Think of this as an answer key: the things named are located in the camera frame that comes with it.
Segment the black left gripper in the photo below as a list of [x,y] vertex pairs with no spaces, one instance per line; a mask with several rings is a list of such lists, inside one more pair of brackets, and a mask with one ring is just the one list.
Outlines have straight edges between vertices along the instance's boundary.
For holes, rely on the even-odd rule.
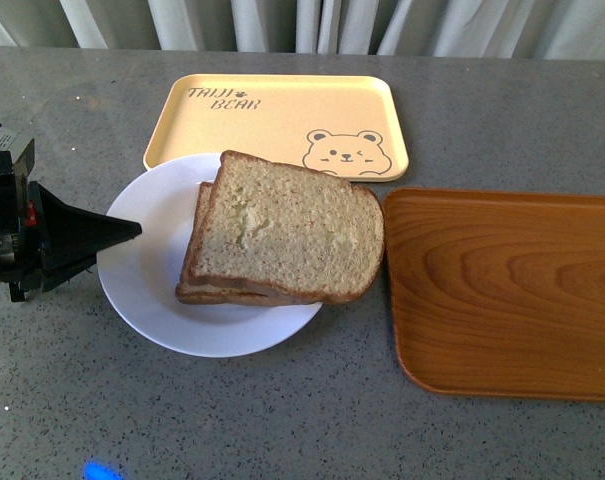
[[97,253],[142,233],[139,223],[70,206],[34,185],[35,141],[0,123],[0,283],[13,302],[25,300],[26,277],[36,257],[27,236],[36,225],[41,290],[48,292],[93,266]]

